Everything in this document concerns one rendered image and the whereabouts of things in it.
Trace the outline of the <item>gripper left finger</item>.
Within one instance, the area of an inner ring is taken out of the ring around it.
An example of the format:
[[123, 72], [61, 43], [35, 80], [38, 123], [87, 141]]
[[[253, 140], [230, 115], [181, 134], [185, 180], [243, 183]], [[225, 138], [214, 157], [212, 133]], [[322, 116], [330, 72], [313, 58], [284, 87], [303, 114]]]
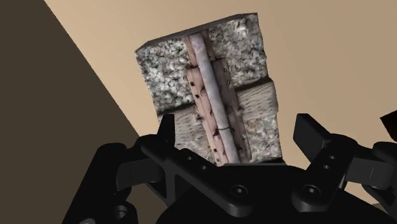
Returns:
[[198, 209], [213, 212], [211, 221], [253, 213], [242, 165], [218, 167], [174, 144], [174, 115], [165, 115], [156, 134], [139, 137], [131, 148], [100, 146], [62, 224], [139, 224], [127, 197], [140, 184], [149, 185], [169, 209], [187, 209], [186, 221], [197, 220]]

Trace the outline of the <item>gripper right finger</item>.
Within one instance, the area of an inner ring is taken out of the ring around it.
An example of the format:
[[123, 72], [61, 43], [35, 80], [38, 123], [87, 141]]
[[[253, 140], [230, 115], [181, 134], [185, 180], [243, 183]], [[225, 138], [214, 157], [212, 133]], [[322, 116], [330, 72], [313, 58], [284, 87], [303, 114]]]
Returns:
[[293, 187], [291, 201], [301, 213], [327, 211], [347, 182], [388, 189], [397, 163], [356, 140], [327, 131], [307, 113], [296, 115], [293, 140], [310, 165]]

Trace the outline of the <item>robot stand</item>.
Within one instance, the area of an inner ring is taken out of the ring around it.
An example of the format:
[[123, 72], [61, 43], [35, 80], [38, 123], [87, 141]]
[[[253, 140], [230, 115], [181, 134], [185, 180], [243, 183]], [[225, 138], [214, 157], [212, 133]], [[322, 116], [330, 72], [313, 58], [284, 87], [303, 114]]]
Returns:
[[135, 56], [157, 117], [175, 117], [176, 148], [216, 165], [282, 158], [277, 96], [256, 13], [151, 40]]

